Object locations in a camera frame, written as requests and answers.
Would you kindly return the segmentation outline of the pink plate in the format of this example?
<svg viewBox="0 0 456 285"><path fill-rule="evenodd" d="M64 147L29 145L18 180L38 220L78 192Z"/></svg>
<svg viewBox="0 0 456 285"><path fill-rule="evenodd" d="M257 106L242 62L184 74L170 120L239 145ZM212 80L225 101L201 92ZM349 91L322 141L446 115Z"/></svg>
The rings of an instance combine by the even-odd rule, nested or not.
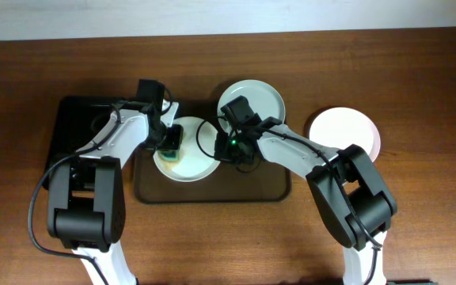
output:
<svg viewBox="0 0 456 285"><path fill-rule="evenodd" d="M308 136L313 142L338 149L355 144L362 147L373 162L382 146L375 123L362 112L346 107L320 112L312 120Z"/></svg>

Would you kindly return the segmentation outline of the green and yellow sponge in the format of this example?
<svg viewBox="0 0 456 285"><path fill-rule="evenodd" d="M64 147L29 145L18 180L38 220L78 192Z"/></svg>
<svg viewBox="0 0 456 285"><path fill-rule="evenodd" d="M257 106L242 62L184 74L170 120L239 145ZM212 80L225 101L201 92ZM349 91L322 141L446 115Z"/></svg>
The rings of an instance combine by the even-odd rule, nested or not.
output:
<svg viewBox="0 0 456 285"><path fill-rule="evenodd" d="M159 150L158 157L164 162L178 162L180 161L179 150Z"/></svg>

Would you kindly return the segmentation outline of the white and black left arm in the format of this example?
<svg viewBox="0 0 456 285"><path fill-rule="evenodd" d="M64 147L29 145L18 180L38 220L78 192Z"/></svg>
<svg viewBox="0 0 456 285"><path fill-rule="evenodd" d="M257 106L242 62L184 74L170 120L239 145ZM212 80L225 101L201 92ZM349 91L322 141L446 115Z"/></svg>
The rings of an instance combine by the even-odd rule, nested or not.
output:
<svg viewBox="0 0 456 285"><path fill-rule="evenodd" d="M119 101L101 107L88 142L60 155L46 172L47 230L82 261L95 284L136 284L120 239L126 207L122 168L140 146L176 150L179 104Z"/></svg>

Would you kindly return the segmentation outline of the white plate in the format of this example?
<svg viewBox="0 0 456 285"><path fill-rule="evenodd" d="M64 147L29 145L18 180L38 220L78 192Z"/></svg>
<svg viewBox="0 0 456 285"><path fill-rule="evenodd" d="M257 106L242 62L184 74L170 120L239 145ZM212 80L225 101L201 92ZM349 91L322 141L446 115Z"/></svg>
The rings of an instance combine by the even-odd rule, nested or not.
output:
<svg viewBox="0 0 456 285"><path fill-rule="evenodd" d="M174 124L183 127L176 160L166 160L159 151L153 156L154 164L165 177L179 182L199 181L218 168L220 162L208 157L196 142L197 128L202 122L202 119L193 116L181 117L173 121Z"/></svg>

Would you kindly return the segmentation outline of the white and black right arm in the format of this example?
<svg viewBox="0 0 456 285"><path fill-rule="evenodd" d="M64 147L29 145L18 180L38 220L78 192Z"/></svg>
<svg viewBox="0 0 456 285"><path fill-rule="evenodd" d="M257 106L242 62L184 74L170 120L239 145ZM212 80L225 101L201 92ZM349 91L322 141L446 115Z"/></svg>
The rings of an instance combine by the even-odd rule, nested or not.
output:
<svg viewBox="0 0 456 285"><path fill-rule="evenodd" d="M385 284L383 243L397 203L365 150L322 146L268 118L220 131L216 160L250 164L255 157L304 178L321 220L342 246L345 284Z"/></svg>

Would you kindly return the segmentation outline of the pale green plate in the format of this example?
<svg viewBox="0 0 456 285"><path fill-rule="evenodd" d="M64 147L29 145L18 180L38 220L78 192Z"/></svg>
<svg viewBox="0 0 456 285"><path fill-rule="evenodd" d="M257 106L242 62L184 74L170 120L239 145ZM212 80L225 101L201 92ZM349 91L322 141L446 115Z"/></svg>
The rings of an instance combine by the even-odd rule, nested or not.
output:
<svg viewBox="0 0 456 285"><path fill-rule="evenodd" d="M285 122L286 109L279 92L268 83L253 79L242 80L229 86L218 101L217 115L222 116L221 107L240 96L247 99L253 113L260 118L260 121L252 118L242 123L243 126L256 126L268 117L275 118L281 123Z"/></svg>

